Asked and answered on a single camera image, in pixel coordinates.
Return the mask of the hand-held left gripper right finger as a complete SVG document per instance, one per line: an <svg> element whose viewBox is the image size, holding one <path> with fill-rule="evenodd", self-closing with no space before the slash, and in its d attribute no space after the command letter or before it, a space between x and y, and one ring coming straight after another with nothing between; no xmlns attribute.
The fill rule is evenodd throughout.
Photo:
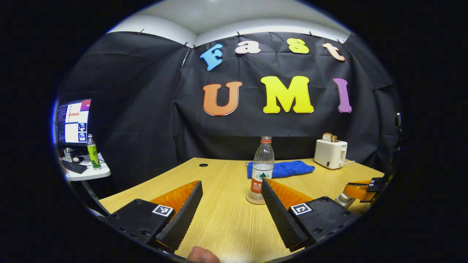
<svg viewBox="0 0 468 263"><path fill-rule="evenodd" d="M284 245L291 252L331 238L358 219L329 197L300 201L289 209L282 204L269 179L262 182L262 196Z"/></svg>

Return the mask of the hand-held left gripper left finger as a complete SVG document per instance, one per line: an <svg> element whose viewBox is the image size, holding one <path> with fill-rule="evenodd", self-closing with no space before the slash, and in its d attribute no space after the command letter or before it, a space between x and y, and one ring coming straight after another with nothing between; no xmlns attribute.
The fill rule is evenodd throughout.
<svg viewBox="0 0 468 263"><path fill-rule="evenodd" d="M104 221L139 243L174 253L187 233L202 196L202 182L196 180L150 202L135 199Z"/></svg>

